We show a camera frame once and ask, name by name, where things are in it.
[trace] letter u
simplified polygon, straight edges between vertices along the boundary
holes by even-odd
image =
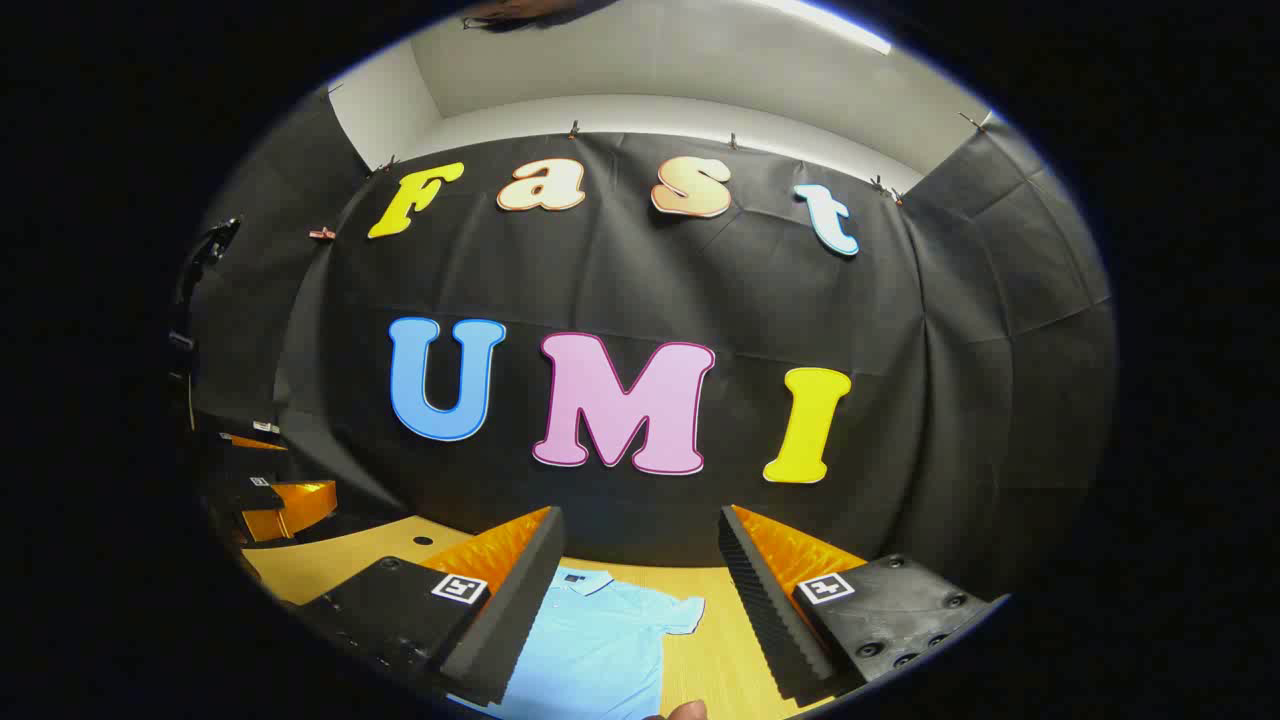
[[[426,401],[426,357],[440,325],[426,318],[392,323],[392,409],[404,427],[431,439],[453,442],[474,436],[489,414],[489,375],[493,348],[507,328],[493,320],[462,320],[453,338],[462,345],[458,404],[439,410]]]

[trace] blue letter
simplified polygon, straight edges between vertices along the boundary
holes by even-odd
[[[840,229],[840,220],[836,218],[836,215],[847,218],[849,208],[833,200],[831,191],[820,184],[797,184],[796,195],[809,204],[809,220],[827,247],[841,255],[858,254],[858,241]]]
[[[489,413],[489,365],[507,328],[493,320],[462,320],[453,338],[462,345],[458,404],[436,410],[426,401],[426,352],[440,325],[425,318],[392,323],[392,409],[404,427],[431,439],[458,441],[476,433]]]

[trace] white label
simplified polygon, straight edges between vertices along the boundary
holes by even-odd
[[[838,574],[828,573],[800,583],[800,592],[809,598],[809,602],[822,605],[823,602],[836,600],[837,597],[854,594],[854,588],[849,587],[849,583],[846,583]]]
[[[489,583],[476,578],[451,574],[440,580],[440,584],[435,585],[431,594],[447,597],[457,602],[465,602],[466,605],[474,605],[488,584]]]

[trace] light blue shirt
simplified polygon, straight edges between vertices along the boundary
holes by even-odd
[[[662,705],[662,637],[698,629],[705,601],[621,583],[604,570],[556,570],[502,703],[500,720],[641,720]]]

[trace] letter m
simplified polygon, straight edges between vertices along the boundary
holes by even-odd
[[[668,342],[645,364],[625,391],[600,338],[556,333],[543,340],[552,360],[552,400],[547,437],[534,445],[534,457],[548,465],[577,466],[588,451],[577,442],[581,416],[600,461],[612,468],[645,427],[645,443],[631,457],[637,470],[655,475],[689,475],[703,469],[698,454],[698,401],[703,377],[716,365],[710,348]]]

